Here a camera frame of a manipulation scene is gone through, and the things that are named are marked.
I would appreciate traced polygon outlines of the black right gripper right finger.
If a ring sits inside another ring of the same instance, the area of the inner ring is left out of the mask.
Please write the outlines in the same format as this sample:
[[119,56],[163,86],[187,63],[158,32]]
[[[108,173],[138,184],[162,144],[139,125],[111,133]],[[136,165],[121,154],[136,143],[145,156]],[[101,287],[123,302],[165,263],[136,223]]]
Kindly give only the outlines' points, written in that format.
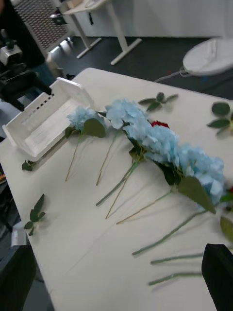
[[207,244],[201,273],[218,311],[233,311],[233,255],[223,244]]

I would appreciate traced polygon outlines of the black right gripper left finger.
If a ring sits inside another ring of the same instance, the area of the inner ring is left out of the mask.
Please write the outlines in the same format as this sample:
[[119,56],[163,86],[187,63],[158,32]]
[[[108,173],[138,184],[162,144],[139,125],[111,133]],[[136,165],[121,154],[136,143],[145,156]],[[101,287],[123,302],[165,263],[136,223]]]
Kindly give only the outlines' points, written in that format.
[[15,246],[0,260],[0,309],[23,310],[36,273],[30,246]]

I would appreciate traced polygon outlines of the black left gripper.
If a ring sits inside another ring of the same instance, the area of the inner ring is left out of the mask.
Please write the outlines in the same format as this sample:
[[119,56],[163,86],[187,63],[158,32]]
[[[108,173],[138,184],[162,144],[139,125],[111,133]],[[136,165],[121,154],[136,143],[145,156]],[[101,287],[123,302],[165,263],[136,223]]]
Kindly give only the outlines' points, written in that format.
[[30,69],[20,73],[8,70],[0,75],[0,98],[19,111],[24,111],[25,107],[18,98],[26,96],[32,90],[39,90],[48,95],[52,94],[52,89]]

